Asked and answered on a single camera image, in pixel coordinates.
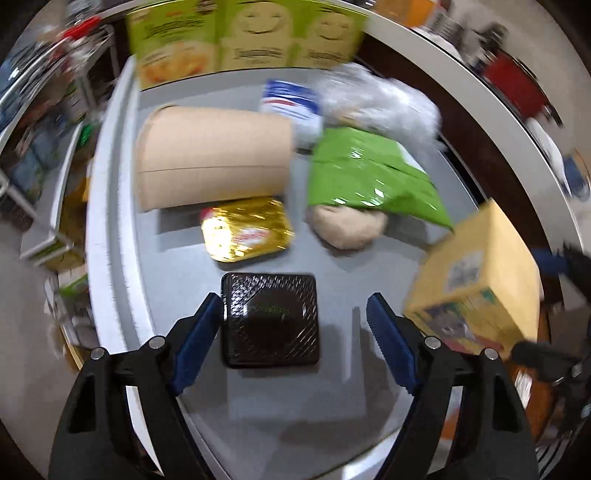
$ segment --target gold foil package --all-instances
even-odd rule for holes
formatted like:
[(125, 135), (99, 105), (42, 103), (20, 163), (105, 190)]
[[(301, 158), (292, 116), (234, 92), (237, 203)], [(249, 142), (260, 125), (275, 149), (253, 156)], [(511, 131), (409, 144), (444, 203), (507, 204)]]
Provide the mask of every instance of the gold foil package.
[(205, 210), (201, 228), (214, 260), (237, 262), (285, 250), (294, 233), (283, 204), (255, 197)]

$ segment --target brown paper roll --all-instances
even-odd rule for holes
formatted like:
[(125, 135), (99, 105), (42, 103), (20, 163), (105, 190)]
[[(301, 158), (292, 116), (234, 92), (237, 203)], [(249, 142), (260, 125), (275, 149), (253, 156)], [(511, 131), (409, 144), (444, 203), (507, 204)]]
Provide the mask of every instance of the brown paper roll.
[(136, 144), (140, 207), (281, 194), (292, 154), (285, 117), (163, 106), (148, 117)]

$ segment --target clear plastic bag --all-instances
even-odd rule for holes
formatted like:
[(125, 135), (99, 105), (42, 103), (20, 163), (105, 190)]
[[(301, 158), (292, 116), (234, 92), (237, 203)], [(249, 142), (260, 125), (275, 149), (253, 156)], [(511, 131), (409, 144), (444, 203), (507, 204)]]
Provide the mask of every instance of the clear plastic bag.
[(314, 90), (327, 126), (347, 125), (391, 138), (419, 162), (427, 148), (440, 148), (439, 108), (399, 80), (381, 79), (347, 63), (322, 74)]

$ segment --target blue gripper pad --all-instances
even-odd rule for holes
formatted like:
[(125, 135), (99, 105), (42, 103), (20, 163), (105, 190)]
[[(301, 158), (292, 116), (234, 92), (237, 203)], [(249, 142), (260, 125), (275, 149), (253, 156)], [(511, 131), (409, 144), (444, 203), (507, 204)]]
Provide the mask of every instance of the blue gripper pad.
[(396, 327), (392, 313), (388, 310), (379, 300), (378, 294), (374, 293), (368, 298), (365, 312), (369, 328), (378, 342), (394, 380), (413, 395), (420, 384), (414, 354)]
[(169, 387), (176, 396), (195, 382), (219, 329), (222, 313), (222, 299), (217, 295), (210, 295), (204, 312), (198, 318), (193, 331), (188, 335), (175, 359), (174, 375)]

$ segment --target floor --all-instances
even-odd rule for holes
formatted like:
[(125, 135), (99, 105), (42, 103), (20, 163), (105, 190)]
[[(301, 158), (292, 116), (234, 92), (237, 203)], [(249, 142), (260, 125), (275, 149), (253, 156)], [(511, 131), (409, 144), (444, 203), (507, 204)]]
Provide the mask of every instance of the floor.
[(20, 236), (0, 225), (0, 419), (47, 477), (51, 445), (76, 374), (43, 313), (46, 273), (18, 259)]

